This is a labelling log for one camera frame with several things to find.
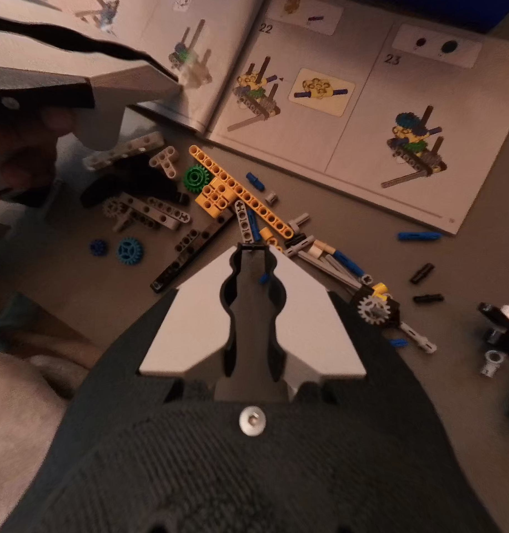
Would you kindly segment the black white lego assembly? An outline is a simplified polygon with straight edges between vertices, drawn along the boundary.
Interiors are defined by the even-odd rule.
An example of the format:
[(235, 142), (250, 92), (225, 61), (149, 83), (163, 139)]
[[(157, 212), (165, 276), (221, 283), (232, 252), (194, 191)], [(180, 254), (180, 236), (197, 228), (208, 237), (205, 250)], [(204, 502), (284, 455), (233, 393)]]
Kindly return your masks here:
[(500, 308), (490, 303), (480, 303), (478, 311), (486, 317), (493, 328), (489, 330), (484, 340), (491, 346), (496, 346), (498, 350), (509, 350), (509, 304), (504, 304)]

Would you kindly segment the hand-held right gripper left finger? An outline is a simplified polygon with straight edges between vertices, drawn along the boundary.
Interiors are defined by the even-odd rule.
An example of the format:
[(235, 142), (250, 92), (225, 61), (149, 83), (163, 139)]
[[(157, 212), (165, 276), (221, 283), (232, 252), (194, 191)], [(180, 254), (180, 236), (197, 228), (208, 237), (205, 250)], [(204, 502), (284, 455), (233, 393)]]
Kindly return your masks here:
[(232, 246), (177, 287), (139, 366), (142, 376), (204, 384), (213, 400), (228, 400), (219, 388), (238, 362), (231, 305), (241, 263), (241, 246)]

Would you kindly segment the pile of lego pieces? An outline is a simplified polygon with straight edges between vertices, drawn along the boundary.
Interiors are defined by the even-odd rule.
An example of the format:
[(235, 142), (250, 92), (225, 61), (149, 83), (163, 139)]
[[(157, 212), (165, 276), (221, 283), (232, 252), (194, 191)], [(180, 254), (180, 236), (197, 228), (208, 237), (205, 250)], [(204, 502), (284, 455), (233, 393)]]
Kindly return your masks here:
[[(84, 166), (88, 170), (103, 170), (112, 166), (114, 163), (125, 162), (139, 154), (146, 154), (148, 149), (160, 148), (163, 141), (158, 132), (138, 137), (132, 141), (118, 144), (110, 151), (98, 152), (83, 160)], [(196, 203), (213, 219), (217, 220), (218, 216), (224, 215), (225, 209), (244, 206), (246, 209), (247, 225), (249, 230), (242, 229), (242, 236), (250, 232), (254, 243), (262, 241), (268, 245), (274, 246), (286, 257), (304, 257), (304, 260), (311, 264), (317, 265), (319, 269), (326, 272), (341, 272), (347, 275), (350, 281), (345, 281), (351, 287), (356, 286), (357, 290), (362, 287), (373, 287), (373, 279), (362, 268), (354, 263), (349, 257), (336, 248), (324, 243), (313, 236), (300, 237), (300, 224), (307, 220), (309, 215), (304, 214), (305, 218), (285, 223), (278, 217), (268, 205), (260, 202), (259, 198), (245, 188), (242, 183), (233, 178), (220, 165), (218, 165), (207, 153), (197, 145), (189, 147), (189, 154), (196, 161), (194, 165), (188, 168), (184, 174), (184, 186), (193, 194), (198, 194)], [(154, 170), (163, 170), (167, 177), (173, 177), (173, 163), (177, 160), (177, 153), (173, 147), (165, 147), (152, 156), (149, 161), (149, 167)], [(251, 227), (249, 214), (260, 218), (266, 223), (266, 227), (258, 229), (260, 237), (255, 238), (256, 231)], [(274, 235), (276, 232), (285, 241), (285, 247), (279, 246), (278, 239)]]

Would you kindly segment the lego instruction booklet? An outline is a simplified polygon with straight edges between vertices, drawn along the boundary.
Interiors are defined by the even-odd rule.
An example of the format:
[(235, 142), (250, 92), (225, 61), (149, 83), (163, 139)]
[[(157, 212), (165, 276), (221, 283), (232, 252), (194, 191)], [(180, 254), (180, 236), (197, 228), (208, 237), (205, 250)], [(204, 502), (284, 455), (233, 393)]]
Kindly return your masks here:
[(509, 41), (358, 1), (30, 1), (180, 76), (142, 104), (455, 235), (509, 133)]

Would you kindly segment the person's grey clothing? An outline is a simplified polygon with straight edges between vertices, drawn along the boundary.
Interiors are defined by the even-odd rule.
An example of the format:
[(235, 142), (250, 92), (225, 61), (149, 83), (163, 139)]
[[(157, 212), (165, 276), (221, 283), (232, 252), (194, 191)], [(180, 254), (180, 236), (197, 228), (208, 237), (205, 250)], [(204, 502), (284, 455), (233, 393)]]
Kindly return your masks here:
[(0, 352), (0, 527), (42, 466), (69, 400), (101, 351), (18, 358)]

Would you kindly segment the person's left hand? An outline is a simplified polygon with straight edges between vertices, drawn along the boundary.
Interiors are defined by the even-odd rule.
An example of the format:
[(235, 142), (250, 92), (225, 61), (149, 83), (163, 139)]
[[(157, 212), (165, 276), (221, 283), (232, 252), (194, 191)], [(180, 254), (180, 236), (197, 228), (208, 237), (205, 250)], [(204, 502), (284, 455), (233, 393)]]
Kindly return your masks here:
[(70, 108), (0, 113), (0, 200), (41, 208), (56, 178), (57, 143), (72, 133)]

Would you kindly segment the light blue lego gear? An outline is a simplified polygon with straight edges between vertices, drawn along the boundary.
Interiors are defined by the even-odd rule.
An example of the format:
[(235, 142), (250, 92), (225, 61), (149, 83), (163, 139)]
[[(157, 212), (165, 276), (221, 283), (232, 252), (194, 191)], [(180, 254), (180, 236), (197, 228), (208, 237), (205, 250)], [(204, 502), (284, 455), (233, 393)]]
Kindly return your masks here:
[(133, 266), (141, 262), (144, 256), (142, 243), (132, 237), (122, 238), (116, 248), (116, 257), (124, 265)]

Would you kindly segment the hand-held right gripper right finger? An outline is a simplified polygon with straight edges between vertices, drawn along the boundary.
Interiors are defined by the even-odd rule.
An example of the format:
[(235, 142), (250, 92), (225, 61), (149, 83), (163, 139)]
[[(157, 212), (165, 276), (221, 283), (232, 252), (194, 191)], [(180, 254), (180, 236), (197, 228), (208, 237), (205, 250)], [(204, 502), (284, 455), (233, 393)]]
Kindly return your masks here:
[(268, 365), (289, 400), (304, 383), (362, 379), (365, 367), (329, 291), (275, 246), (264, 248), (268, 297), (273, 311)]

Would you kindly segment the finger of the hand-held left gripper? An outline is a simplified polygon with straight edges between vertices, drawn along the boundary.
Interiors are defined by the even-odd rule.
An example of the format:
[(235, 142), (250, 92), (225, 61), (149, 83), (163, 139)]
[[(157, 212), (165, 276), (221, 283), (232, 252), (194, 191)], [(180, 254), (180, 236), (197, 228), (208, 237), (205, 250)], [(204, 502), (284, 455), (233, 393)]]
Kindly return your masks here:
[(0, 32), (28, 37), (68, 52), (100, 53), (121, 60), (146, 61), (172, 79), (178, 79), (178, 75), (149, 53), (46, 4), (0, 1)]
[(76, 109), (74, 135), (86, 147), (104, 151), (119, 138), (125, 109), (177, 94), (181, 86), (146, 61), (127, 61), (100, 53), (68, 52), (34, 39), (0, 32), (0, 70), (31, 70), (85, 77), (94, 109)]

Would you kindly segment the grey lego connector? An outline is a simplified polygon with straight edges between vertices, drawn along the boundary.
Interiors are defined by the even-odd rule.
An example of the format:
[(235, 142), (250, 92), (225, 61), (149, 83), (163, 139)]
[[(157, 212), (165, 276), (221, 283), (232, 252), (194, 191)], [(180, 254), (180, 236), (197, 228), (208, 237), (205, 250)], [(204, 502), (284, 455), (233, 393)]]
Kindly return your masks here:
[(480, 370), (482, 376), (493, 378), (506, 359), (505, 353), (488, 350), (484, 354), (484, 364)]

